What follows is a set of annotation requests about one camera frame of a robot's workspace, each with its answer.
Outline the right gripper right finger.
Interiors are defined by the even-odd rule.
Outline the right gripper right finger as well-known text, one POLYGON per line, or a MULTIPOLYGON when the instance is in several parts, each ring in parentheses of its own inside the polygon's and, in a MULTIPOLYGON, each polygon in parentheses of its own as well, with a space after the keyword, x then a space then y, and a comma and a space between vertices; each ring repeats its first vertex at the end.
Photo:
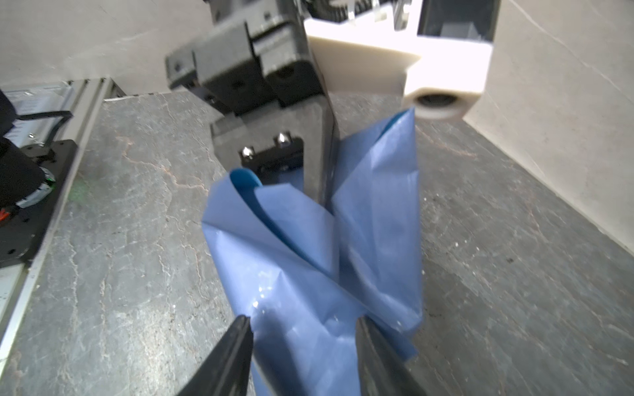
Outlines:
POLYGON ((424 388, 368 316, 357 320, 355 331, 361 395, 426 396, 424 388))

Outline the aluminium mounting rail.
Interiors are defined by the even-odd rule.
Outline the aluminium mounting rail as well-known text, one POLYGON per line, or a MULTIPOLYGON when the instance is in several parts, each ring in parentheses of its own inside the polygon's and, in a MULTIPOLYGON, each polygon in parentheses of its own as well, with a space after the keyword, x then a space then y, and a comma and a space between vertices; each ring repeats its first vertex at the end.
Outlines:
POLYGON ((124 91, 111 78, 7 86, 4 92, 18 110, 17 125, 8 134, 18 148, 44 146, 60 140, 73 140, 78 148, 46 235, 31 265, 1 267, 2 367, 9 362, 102 105, 110 99, 125 97, 124 91))

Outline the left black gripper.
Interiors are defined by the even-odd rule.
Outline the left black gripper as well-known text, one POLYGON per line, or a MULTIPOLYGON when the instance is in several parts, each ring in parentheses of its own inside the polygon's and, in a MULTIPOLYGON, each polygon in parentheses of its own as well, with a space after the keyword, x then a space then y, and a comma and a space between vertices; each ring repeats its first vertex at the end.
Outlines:
POLYGON ((226 170, 247 168, 273 184, 300 168, 304 193, 325 206, 339 131, 300 8, 294 1, 208 6, 212 29, 165 58, 168 87, 230 114, 211 124, 226 170))

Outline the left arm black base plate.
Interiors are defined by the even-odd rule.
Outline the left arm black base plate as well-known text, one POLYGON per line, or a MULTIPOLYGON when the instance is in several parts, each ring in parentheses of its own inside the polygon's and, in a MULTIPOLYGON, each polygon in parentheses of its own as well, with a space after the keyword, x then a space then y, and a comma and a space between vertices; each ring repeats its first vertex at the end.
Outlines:
POLYGON ((31 265, 77 148, 73 140, 18 148, 1 139, 1 267, 31 265))

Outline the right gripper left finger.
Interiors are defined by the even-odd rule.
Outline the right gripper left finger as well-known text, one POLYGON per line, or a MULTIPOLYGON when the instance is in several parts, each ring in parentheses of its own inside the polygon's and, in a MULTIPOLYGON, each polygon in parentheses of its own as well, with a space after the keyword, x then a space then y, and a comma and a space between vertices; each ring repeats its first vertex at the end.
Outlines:
POLYGON ((239 315, 178 396, 246 395, 253 349, 250 318, 239 315))

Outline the light blue wrapping paper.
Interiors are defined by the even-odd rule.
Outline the light blue wrapping paper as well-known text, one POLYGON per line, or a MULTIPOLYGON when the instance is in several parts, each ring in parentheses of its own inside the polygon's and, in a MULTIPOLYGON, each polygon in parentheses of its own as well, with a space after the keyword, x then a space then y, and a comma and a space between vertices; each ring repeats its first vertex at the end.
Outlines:
POLYGON ((419 165, 410 110, 345 138, 325 205, 292 171, 216 181, 202 231, 234 314, 254 331, 259 395, 358 395, 355 324, 403 360, 424 319, 419 165))

